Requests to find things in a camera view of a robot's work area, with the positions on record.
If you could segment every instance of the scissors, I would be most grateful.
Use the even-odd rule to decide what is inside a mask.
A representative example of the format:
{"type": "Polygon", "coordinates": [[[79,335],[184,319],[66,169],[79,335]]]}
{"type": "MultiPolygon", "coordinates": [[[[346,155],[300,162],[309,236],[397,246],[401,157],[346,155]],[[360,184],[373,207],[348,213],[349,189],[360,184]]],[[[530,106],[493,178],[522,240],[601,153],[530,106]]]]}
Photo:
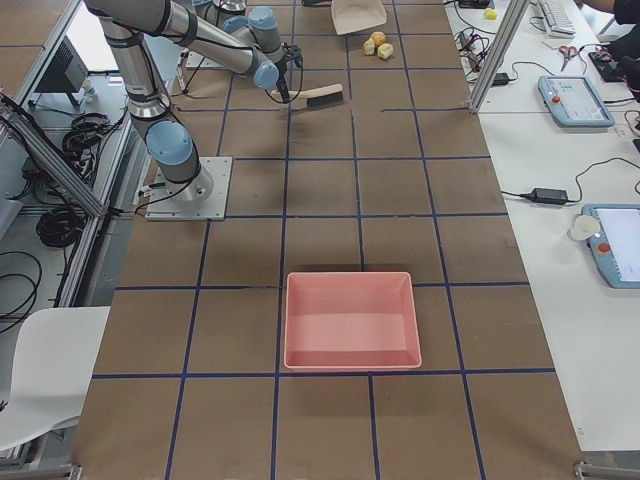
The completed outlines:
{"type": "Polygon", "coordinates": [[[568,47],[566,45],[561,46],[560,48],[558,48],[558,51],[562,54],[562,56],[564,57],[564,63],[562,64],[562,68],[560,69],[560,71],[564,71],[565,67],[567,66],[567,63],[569,63],[569,61],[573,58],[578,56],[578,49],[576,47],[568,47]]]}

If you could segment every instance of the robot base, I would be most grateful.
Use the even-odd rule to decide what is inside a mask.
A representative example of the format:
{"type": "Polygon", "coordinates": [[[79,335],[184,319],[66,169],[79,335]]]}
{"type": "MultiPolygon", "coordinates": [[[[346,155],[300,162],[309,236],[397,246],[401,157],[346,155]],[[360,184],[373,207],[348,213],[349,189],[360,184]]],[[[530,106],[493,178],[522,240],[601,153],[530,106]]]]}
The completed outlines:
{"type": "MultiPolygon", "coordinates": [[[[204,199],[185,201],[184,196],[190,196],[188,189],[174,198],[162,200],[149,205],[145,218],[147,220],[224,220],[229,195],[229,181],[231,179],[231,157],[200,157],[203,172],[213,180],[211,194],[204,199]]],[[[165,182],[164,175],[158,171],[156,182],[165,182]]],[[[160,200],[168,195],[167,190],[152,191],[151,200],[160,200]]]]}

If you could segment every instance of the cable spool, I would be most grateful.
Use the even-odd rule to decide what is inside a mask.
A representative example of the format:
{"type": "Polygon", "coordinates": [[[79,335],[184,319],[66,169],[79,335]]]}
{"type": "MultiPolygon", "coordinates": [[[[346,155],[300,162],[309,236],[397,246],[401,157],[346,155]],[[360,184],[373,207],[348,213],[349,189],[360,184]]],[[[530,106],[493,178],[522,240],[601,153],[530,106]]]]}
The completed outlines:
{"type": "Polygon", "coordinates": [[[84,219],[69,205],[54,208],[40,217],[36,233],[47,247],[64,248],[75,243],[82,234],[84,219]]]}

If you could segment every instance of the table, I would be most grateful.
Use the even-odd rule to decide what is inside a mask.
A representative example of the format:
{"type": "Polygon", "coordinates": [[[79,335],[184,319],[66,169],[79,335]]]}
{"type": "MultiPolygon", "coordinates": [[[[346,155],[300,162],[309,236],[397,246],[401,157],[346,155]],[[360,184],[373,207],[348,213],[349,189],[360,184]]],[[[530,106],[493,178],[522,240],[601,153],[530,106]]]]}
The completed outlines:
{"type": "MultiPolygon", "coordinates": [[[[595,34],[591,31],[586,20],[580,13],[578,7],[572,0],[563,1],[567,15],[576,27],[576,36],[573,39],[557,39],[549,38],[543,32],[536,29],[529,23],[531,17],[538,16],[536,8],[529,6],[521,21],[516,36],[513,38],[509,49],[507,50],[502,67],[499,72],[505,72],[509,78],[517,80],[510,82],[504,87],[494,87],[489,90],[482,105],[481,113],[526,113],[526,112],[546,112],[547,107],[544,105],[542,98],[537,90],[537,80],[540,75],[546,75],[542,68],[535,65],[515,65],[516,73],[512,70],[514,62],[536,62],[546,67],[554,74],[560,74],[562,66],[562,55],[556,50],[561,45],[575,45],[577,47],[598,43],[595,34]]],[[[495,8],[498,12],[498,20],[504,13],[508,5],[507,0],[495,0],[495,8]]],[[[489,32],[496,32],[499,21],[491,21],[484,19],[483,10],[464,10],[458,9],[458,12],[467,22],[472,25],[489,32]]],[[[447,16],[451,22],[453,32],[459,32],[463,28],[468,27],[464,24],[453,5],[447,6],[447,16]]],[[[493,35],[487,35],[478,32],[480,35],[487,36],[490,39],[493,35]]],[[[562,74],[566,75],[587,75],[594,83],[598,93],[603,100],[621,100],[631,97],[631,93],[624,83],[606,83],[603,82],[597,70],[587,57],[587,52],[593,51],[594,46],[585,47],[581,53],[584,60],[580,61],[574,58],[565,68],[562,74]]],[[[628,107],[625,105],[611,106],[612,111],[624,111],[628,107]]]]}
{"type": "MultiPolygon", "coordinates": [[[[615,156],[639,163],[623,114],[614,117],[620,123],[598,134],[567,133],[547,114],[480,120],[503,189],[560,188],[575,198],[573,178],[591,163],[615,156]]],[[[640,203],[638,179],[640,171],[622,162],[595,167],[581,177],[582,204],[640,203]]],[[[581,205],[506,205],[581,449],[639,450],[640,385],[632,378],[640,364],[640,290],[608,287],[585,244],[566,236],[581,205]]]]}

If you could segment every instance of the yellow object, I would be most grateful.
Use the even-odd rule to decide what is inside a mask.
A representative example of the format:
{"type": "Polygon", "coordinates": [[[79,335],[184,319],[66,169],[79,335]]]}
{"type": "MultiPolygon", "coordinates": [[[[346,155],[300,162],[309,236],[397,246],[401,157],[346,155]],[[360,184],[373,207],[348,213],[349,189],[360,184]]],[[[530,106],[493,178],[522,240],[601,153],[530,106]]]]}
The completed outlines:
{"type": "Polygon", "coordinates": [[[368,39],[366,42],[362,44],[362,51],[365,55],[375,55],[376,53],[376,44],[373,41],[373,38],[368,39]]]}
{"type": "Polygon", "coordinates": [[[484,18],[486,18],[487,20],[495,20],[496,18],[498,18],[498,14],[493,8],[485,8],[484,18]]]}
{"type": "Polygon", "coordinates": [[[390,43],[383,43],[378,47],[378,57],[383,60],[386,60],[391,55],[393,55],[393,45],[390,43]]]}
{"type": "Polygon", "coordinates": [[[382,32],[373,32],[371,34],[371,39],[376,44],[376,47],[379,47],[383,43],[387,43],[387,36],[382,32]]]}

